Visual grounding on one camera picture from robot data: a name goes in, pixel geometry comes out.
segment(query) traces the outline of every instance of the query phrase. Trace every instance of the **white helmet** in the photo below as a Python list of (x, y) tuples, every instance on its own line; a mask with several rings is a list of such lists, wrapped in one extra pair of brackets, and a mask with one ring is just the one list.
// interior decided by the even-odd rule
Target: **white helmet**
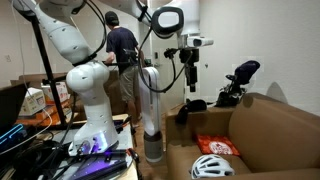
[(232, 176), (234, 170), (228, 161), (215, 154), (208, 154), (199, 157), (192, 165), (192, 179), (203, 177)]

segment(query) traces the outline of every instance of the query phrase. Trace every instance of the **cable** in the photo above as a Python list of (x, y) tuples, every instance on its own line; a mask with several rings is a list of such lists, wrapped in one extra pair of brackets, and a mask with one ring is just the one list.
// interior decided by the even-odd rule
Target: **cable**
[(8, 162), (8, 164), (6, 164), (6, 166), (4, 166), (1, 170), (0, 170), (0, 178), (3, 178), (9, 171), (9, 169), (12, 168), (12, 164), (10, 162)]
[[(141, 11), (143, 11), (143, 7), (142, 7), (142, 5), (140, 4), (140, 1), (139, 1), (139, 0), (136, 0), (136, 3), (137, 3), (138, 8), (139, 8)], [(151, 16), (150, 16), (150, 14), (148, 13), (148, 11), (146, 11), (145, 14), (147, 15), (148, 21), (151, 22)]]
[(97, 13), (97, 11), (92, 7), (92, 5), (91, 5), (90, 3), (88, 3), (88, 1), (85, 1), (85, 3), (86, 3), (86, 4), (91, 8), (91, 10), (96, 14), (96, 16), (99, 18), (99, 20), (100, 20), (100, 22), (101, 22), (101, 24), (102, 24), (102, 26), (103, 26), (103, 38), (102, 38), (102, 42), (101, 42), (100, 46), (92, 53), (92, 55), (93, 55), (93, 54), (96, 54), (97, 52), (99, 52), (99, 51), (103, 48), (103, 46), (104, 46), (104, 44), (105, 44), (105, 42), (106, 42), (107, 30), (106, 30), (106, 27), (105, 27), (105, 19), (104, 19), (104, 16), (103, 16), (102, 12), (100, 11), (100, 9), (98, 8), (98, 6), (97, 6), (94, 2), (92, 2), (91, 0), (89, 0), (89, 1), (90, 1), (90, 3), (92, 3), (93, 6), (98, 10), (100, 16), (99, 16), (99, 14)]
[(48, 131), (48, 133), (51, 135), (51, 137), (50, 137), (50, 141), (52, 141), (53, 140), (53, 138), (54, 138), (54, 134), (53, 134), (53, 132), (51, 132), (51, 131)]
[[(11, 2), (11, 10), (12, 10), (13, 17), (14, 17), (14, 20), (15, 20), (15, 22), (16, 22), (17, 29), (18, 29), (18, 33), (19, 33), (19, 37), (20, 37), (20, 38), (19, 38), (19, 40), (20, 40), (20, 53), (21, 53), (21, 56), (22, 56), (23, 73), (24, 73), (24, 58), (23, 58), (22, 47), (21, 47), (21, 44), (22, 44), (22, 42), (21, 42), (21, 33), (20, 33), (19, 25), (18, 25), (16, 16), (15, 16), (14, 10), (13, 10), (13, 1)], [(47, 129), (52, 125), (52, 118), (51, 118), (50, 114), (49, 114), (47, 111), (44, 110), (44, 112), (48, 115), (48, 117), (49, 117), (49, 119), (50, 119), (49, 125), (48, 125), (46, 128), (44, 128), (43, 130), (41, 130), (40, 132), (38, 132), (38, 133), (36, 133), (35, 135), (31, 136), (30, 138), (22, 141), (21, 143), (13, 146), (12, 148), (7, 149), (7, 150), (5, 150), (5, 151), (3, 151), (3, 152), (0, 152), (0, 156), (3, 155), (3, 154), (5, 154), (5, 153), (7, 153), (7, 152), (9, 152), (9, 151), (11, 151), (11, 150), (13, 150), (13, 149), (15, 149), (15, 148), (17, 148), (17, 147), (19, 147), (19, 146), (21, 146), (22, 144), (25, 144), (26, 142), (30, 141), (31, 139), (35, 138), (37, 135), (39, 135), (39, 134), (41, 134), (42, 132), (44, 132), (45, 130), (47, 130)]]
[(77, 160), (80, 157), (80, 154), (82, 153), (81, 149), (83, 147), (84, 143), (81, 144), (81, 146), (79, 146), (79, 148), (77, 149), (77, 154), (74, 158), (72, 158), (70, 164), (68, 164), (67, 166), (64, 166), (64, 168), (56, 175), (54, 176), (51, 180), (57, 180), (59, 177), (61, 177), (63, 175), (64, 172), (66, 172), (70, 166), (72, 166), (74, 163), (77, 163)]
[(192, 52), (190, 53), (190, 56), (189, 56), (189, 58), (187, 59), (187, 61), (184, 63), (184, 66), (181, 68), (181, 70), (180, 70), (180, 72), (179, 72), (179, 74), (178, 74), (177, 77), (175, 76), (176, 69), (175, 69), (175, 66), (174, 66), (174, 63), (173, 63), (173, 71), (174, 71), (173, 81), (172, 81), (166, 88), (161, 89), (161, 90), (152, 88), (151, 86), (149, 86), (149, 85), (147, 84), (147, 82), (146, 82), (146, 80), (145, 80), (145, 78), (144, 78), (144, 76), (143, 76), (142, 66), (141, 66), (141, 63), (140, 63), (140, 60), (141, 60), (141, 59), (140, 59), (141, 49), (142, 49), (145, 41), (146, 41), (147, 38), (149, 37), (151, 31), (152, 31), (152, 27), (150, 27), (150, 29), (149, 29), (146, 37), (144, 38), (144, 40), (143, 40), (143, 42), (142, 42), (142, 44), (141, 44), (141, 46), (140, 46), (139, 52), (138, 52), (138, 69), (139, 69), (139, 74), (140, 74), (140, 77), (141, 77), (142, 82), (144, 83), (145, 86), (148, 87), (148, 89), (150, 89), (151, 91), (156, 92), (156, 93), (165, 93), (165, 92), (167, 92), (167, 91), (173, 86), (173, 84), (176, 82), (176, 80), (180, 77), (182, 71), (185, 69), (186, 65), (188, 64), (189, 60), (190, 60), (191, 57), (192, 57)]
[(7, 167), (7, 169), (4, 169), (3, 171), (1, 171), (0, 177), (2, 179), (10, 179), (10, 177), (15, 173), (15, 170), (11, 170), (12, 167)]
[(115, 66), (112, 70), (110, 70), (110, 68), (108, 67), (109, 71), (114, 71), (117, 68), (117, 66)]
[(53, 163), (53, 160), (54, 160), (55, 157), (57, 156), (57, 154), (58, 154), (57, 152), (58, 152), (59, 148), (61, 148), (61, 146), (63, 145), (63, 142), (64, 142), (64, 140), (65, 140), (65, 138), (66, 138), (66, 136), (67, 136), (67, 134), (68, 134), (68, 132), (69, 132), (69, 130), (70, 130), (70, 127), (71, 127), (71, 125), (73, 124), (74, 112), (75, 112), (75, 107), (76, 107), (76, 103), (75, 103), (75, 102), (76, 102), (76, 93), (73, 92), (73, 106), (72, 106), (72, 110), (71, 110), (71, 111), (72, 111), (72, 114), (71, 114), (71, 119), (70, 119), (70, 121), (69, 121), (69, 123), (68, 123), (67, 129), (66, 129), (66, 131), (65, 131), (62, 139), (60, 140), (59, 145), (55, 147), (55, 150), (53, 150), (53, 151), (51, 152), (51, 154), (50, 154), (40, 165), (38, 165), (39, 168), (42, 167), (45, 163), (47, 163), (47, 162), (53, 157), (53, 158), (51, 159), (51, 164), (52, 164), (52, 163)]

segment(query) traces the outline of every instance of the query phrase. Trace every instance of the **red bag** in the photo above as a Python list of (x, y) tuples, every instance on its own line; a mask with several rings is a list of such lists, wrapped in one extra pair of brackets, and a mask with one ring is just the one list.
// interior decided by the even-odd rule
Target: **red bag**
[(240, 156), (239, 151), (225, 136), (197, 135), (197, 144), (202, 154), (230, 154)]

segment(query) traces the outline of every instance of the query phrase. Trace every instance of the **man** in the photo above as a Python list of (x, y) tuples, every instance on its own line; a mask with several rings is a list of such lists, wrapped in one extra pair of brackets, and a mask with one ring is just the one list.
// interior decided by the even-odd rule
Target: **man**
[[(118, 63), (128, 62), (128, 55), (125, 54), (124, 49), (131, 51), (140, 50), (138, 42), (133, 33), (123, 27), (119, 26), (119, 18), (113, 11), (105, 14), (106, 25), (111, 30), (107, 36), (107, 53), (108, 57), (105, 64), (112, 63), (117, 59)], [(144, 54), (140, 51), (140, 59), (144, 60)], [(132, 116), (133, 127), (138, 127), (138, 122), (141, 112), (141, 103), (139, 95), (138, 84), (138, 67), (136, 65), (118, 65), (120, 90), (122, 100), (127, 103), (129, 114)]]

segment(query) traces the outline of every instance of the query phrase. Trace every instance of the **white robotic arm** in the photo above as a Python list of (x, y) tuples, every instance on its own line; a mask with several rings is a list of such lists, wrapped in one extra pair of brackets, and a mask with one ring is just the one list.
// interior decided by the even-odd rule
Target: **white robotic arm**
[[(103, 89), (109, 77), (107, 67), (94, 60), (89, 47), (71, 15), (77, 14), (86, 0), (11, 0), (14, 7), (24, 13), (35, 13), (39, 23), (58, 52), (75, 68), (67, 75), (68, 86), (77, 92), (84, 104), (87, 123), (78, 131), (70, 145), (69, 154), (103, 153), (117, 144), (118, 137), (113, 125), (110, 102)], [(156, 11), (148, 9), (139, 0), (100, 0), (148, 25), (162, 39), (177, 34), (181, 61), (189, 51), (195, 51), (188, 66), (198, 61), (197, 47), (211, 45), (213, 41), (200, 36), (199, 0), (173, 0)], [(187, 79), (190, 69), (186, 69)]]

